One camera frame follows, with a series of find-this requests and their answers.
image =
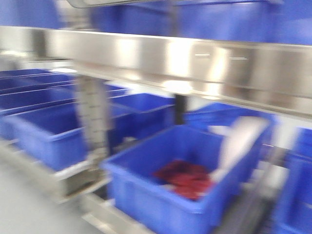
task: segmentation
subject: plastic crate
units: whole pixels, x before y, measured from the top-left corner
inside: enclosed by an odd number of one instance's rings
[[[0,95],[0,136],[7,140],[14,138],[12,125],[3,121],[4,116],[73,101],[72,92],[60,89],[43,89]]]
[[[95,8],[92,21],[102,32],[170,36],[168,1]]]
[[[292,153],[312,160],[312,129],[301,128]]]
[[[312,4],[310,0],[287,0],[281,9],[278,43],[312,45]]]
[[[63,104],[5,117],[17,146],[60,171],[86,159],[87,147],[75,104]]]
[[[24,70],[12,70],[12,71],[1,71],[0,78],[8,77],[24,77],[24,76],[33,76],[33,75],[42,75],[42,74],[53,74],[43,69],[24,69]]]
[[[111,114],[114,122],[112,146],[115,147],[123,142],[125,137],[130,135],[133,124],[132,111],[118,104],[111,104]]]
[[[0,94],[10,94],[42,88],[45,88],[45,86],[39,86],[37,82],[28,78],[15,77],[0,79]]]
[[[167,129],[104,161],[111,173],[109,196],[118,209],[158,234],[207,234],[220,224],[222,214],[251,171],[262,140],[198,201],[182,198],[162,186],[152,173],[174,159],[218,167],[223,136],[205,133],[186,125]]]
[[[51,86],[51,88],[56,88],[56,89],[66,89],[70,91],[76,91],[77,86],[75,84],[61,84],[61,85],[56,85],[56,86]]]
[[[104,84],[104,86],[109,97],[122,96],[122,95],[125,95],[130,90],[125,87],[110,85],[110,84]]]
[[[73,76],[68,74],[2,78],[0,79],[0,95],[71,84],[72,80]]]
[[[71,84],[73,82],[74,76],[70,74],[49,74],[49,75],[39,75],[27,77],[38,84],[46,86],[56,86]]]
[[[269,0],[185,0],[177,3],[181,37],[268,42],[272,39]]]
[[[288,168],[288,179],[273,212],[272,234],[310,234],[312,161],[291,157]]]
[[[240,116],[255,116],[269,120],[270,125],[267,131],[267,144],[269,144],[274,125],[277,124],[277,120],[273,114],[216,102],[199,110],[184,114],[184,120],[187,124],[197,129],[209,131],[209,126],[231,126]]]
[[[152,94],[112,97],[113,103],[132,112],[128,137],[143,139],[174,124],[174,99]]]

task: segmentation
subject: blue crate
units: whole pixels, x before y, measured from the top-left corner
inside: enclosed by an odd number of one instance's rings
[[[30,80],[37,82],[40,85],[56,86],[72,84],[74,76],[70,74],[48,74],[27,77]]]
[[[125,95],[130,90],[129,88],[111,85],[111,84],[105,84],[105,83],[104,83],[104,86],[109,97],[122,96],[122,95]]]
[[[43,89],[0,95],[0,136],[7,140],[14,138],[12,125],[3,121],[7,115],[73,101],[72,92],[60,89]]]
[[[223,138],[186,125],[164,130],[102,162],[112,177],[108,194],[118,209],[158,234],[207,234],[237,194],[242,172],[252,170],[261,140],[198,201],[166,190],[152,174],[174,159],[215,170]]]
[[[24,70],[12,70],[12,71],[1,71],[0,78],[8,77],[24,77],[24,76],[33,76],[33,75],[43,75],[43,74],[53,74],[43,69],[24,69]]]
[[[5,117],[17,146],[55,171],[84,161],[87,146],[73,103]]]
[[[312,129],[300,129],[292,152],[312,160]]]
[[[312,161],[290,157],[288,179],[273,212],[272,234],[310,234]]]
[[[268,42],[275,6],[268,0],[185,0],[177,3],[181,37]]]
[[[231,126],[232,123],[240,116],[255,116],[263,117],[270,121],[270,135],[277,120],[275,115],[260,111],[250,110],[231,106],[222,103],[212,103],[196,111],[191,111],[184,114],[184,120],[187,124],[208,131],[209,126]]]
[[[113,147],[121,144],[125,137],[131,134],[133,115],[129,108],[118,104],[111,104],[111,115],[114,122],[114,130],[111,139]]]
[[[50,88],[66,89],[66,90],[70,90],[70,91],[76,91],[77,90],[77,86],[75,84],[60,84],[60,85],[56,85],[56,86],[51,86]]]
[[[15,77],[0,79],[0,94],[10,94],[43,88],[45,88],[44,85],[38,85],[37,82],[28,78]]]
[[[312,4],[310,0],[287,0],[281,9],[278,43],[312,45]]]
[[[43,89],[46,87],[71,84],[73,76],[69,74],[49,74],[27,77],[0,79],[0,95]]]
[[[174,99],[152,94],[112,97],[113,103],[131,110],[129,137],[143,139],[174,124]]]
[[[186,124],[198,130],[209,132],[210,126],[231,126],[241,116],[262,117],[269,121],[269,125],[258,139],[259,144],[257,145],[260,147],[254,153],[257,156],[250,165],[255,167],[258,161],[266,156],[270,150],[268,145],[271,144],[274,128],[277,124],[275,115],[221,103],[212,103],[198,111],[186,113],[184,119]],[[241,171],[242,181],[247,181],[252,173],[248,168]]]
[[[102,32],[170,36],[168,1],[95,8],[92,21]]]

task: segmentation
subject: metal rack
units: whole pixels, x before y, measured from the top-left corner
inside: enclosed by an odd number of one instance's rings
[[[10,30],[0,27],[0,37]],[[106,133],[114,127],[106,111],[106,94],[98,85],[103,79],[155,87],[177,97],[199,97],[279,115],[312,117],[311,46],[65,30],[43,30],[41,36],[44,37],[41,41],[44,41],[45,56],[72,61],[72,69],[79,74],[76,79],[79,116],[85,125],[89,146],[96,152],[93,165],[108,156]],[[8,50],[2,44],[0,40],[0,48]],[[29,46],[20,49],[37,51]],[[2,143],[3,152],[9,151],[4,155],[20,156],[20,152],[8,150],[10,145]],[[262,175],[246,185],[245,193],[229,208],[215,234],[255,233],[259,229],[258,225],[270,211],[278,192],[267,187],[266,177],[276,165],[280,165],[283,155],[283,149],[273,147],[272,156],[260,171]],[[25,160],[21,160],[20,166],[24,164]],[[41,167],[38,163],[29,164]],[[65,180],[69,187],[80,180],[79,176],[72,179]],[[83,196],[84,218],[88,222],[105,233],[151,233],[116,210],[111,201],[105,201],[99,195],[101,189]],[[250,212],[251,207],[257,207],[257,212]],[[252,228],[245,230],[246,223]]]

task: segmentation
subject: shelving unit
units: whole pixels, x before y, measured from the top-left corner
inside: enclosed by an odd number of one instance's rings
[[[0,38],[11,34],[10,30],[0,27]],[[47,58],[71,61],[71,68],[77,71],[79,117],[86,126],[85,135],[92,156],[90,161],[60,173],[53,173],[16,151],[13,142],[1,141],[1,156],[29,175],[40,178],[38,183],[56,197],[70,198],[85,193],[82,198],[84,219],[107,234],[152,232],[99,196],[108,180],[101,177],[96,165],[109,155],[106,133],[113,128],[106,111],[107,96],[98,85],[103,80],[153,87],[185,99],[197,97],[282,116],[312,117],[311,84],[307,79],[312,63],[307,59],[312,56],[311,46],[65,30],[43,30],[40,35]],[[2,50],[17,48],[2,45],[0,40]],[[37,50],[35,47],[18,49]],[[278,193],[278,189],[267,186],[266,177],[274,167],[281,166],[284,150],[272,147],[265,167],[246,184],[245,193],[228,209],[222,226],[214,234],[260,230],[259,225],[265,223]]]

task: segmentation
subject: stainless steel shelf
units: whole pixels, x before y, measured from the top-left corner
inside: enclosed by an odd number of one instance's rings
[[[0,139],[0,158],[23,171],[58,203],[89,193],[106,183],[103,172],[95,168],[92,161],[83,161],[54,172],[15,148],[14,141]]]

